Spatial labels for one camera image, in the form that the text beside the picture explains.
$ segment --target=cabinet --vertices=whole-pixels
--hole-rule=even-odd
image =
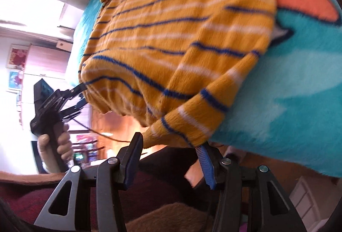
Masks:
[[[61,91],[72,89],[65,80],[64,75],[68,64],[70,53],[43,48],[38,46],[30,46],[23,77],[22,90],[22,123],[23,129],[30,130],[30,122],[35,117],[34,91],[33,86],[40,79],[44,79],[54,90]],[[75,105],[79,101],[76,97],[66,103],[63,109]],[[90,126],[91,107],[89,104],[83,107],[81,114],[75,118],[77,121]],[[70,131],[85,131],[85,127],[71,120],[69,123]]]

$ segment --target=wire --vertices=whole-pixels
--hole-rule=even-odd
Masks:
[[[105,138],[107,138],[107,139],[109,139],[109,140],[116,141],[116,142],[131,143],[130,141],[117,140],[117,139],[111,138],[111,137],[109,137],[109,136],[106,136],[106,135],[104,135],[104,134],[100,134],[99,132],[94,131],[93,129],[91,129],[91,128],[85,126],[85,125],[83,125],[83,124],[80,123],[79,121],[77,121],[77,120],[75,120],[75,119],[72,119],[72,120],[74,120],[76,123],[78,123],[78,124],[81,125],[82,127],[86,128],[86,129],[88,129],[88,130],[90,130],[91,132],[96,133],[96,134],[98,134],[98,135],[100,135],[100,136],[103,136],[103,137],[105,137]]]

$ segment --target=picture frame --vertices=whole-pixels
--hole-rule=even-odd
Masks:
[[[12,69],[9,71],[8,89],[21,91],[23,87],[24,72]]]
[[[24,70],[29,47],[11,45],[6,68]]]

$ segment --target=knit fabric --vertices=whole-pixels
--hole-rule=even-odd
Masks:
[[[208,140],[263,55],[276,0],[102,0],[79,78],[102,113],[133,115],[144,148]]]

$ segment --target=finger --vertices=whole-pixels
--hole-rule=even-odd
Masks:
[[[64,145],[64,144],[66,144],[69,140],[70,140],[70,134],[68,134],[68,133],[62,133],[62,134],[59,136],[57,142],[58,142],[58,145]]]
[[[47,146],[47,144],[49,143],[50,138],[47,134],[43,134],[41,136],[38,137],[38,148],[40,151],[44,151],[45,147]]]
[[[71,150],[71,142],[70,141],[68,141],[66,144],[64,144],[64,145],[60,145],[60,146],[58,146],[58,148],[57,148],[57,153],[59,153],[60,155],[62,155],[62,154],[65,154],[65,153],[67,153],[67,152],[69,152],[69,150]]]
[[[69,130],[69,124],[64,124],[63,131],[67,132]]]
[[[72,150],[69,150],[66,153],[64,153],[63,155],[61,155],[61,158],[62,158],[62,160],[67,161],[67,160],[71,160],[73,156],[74,156],[74,152]]]

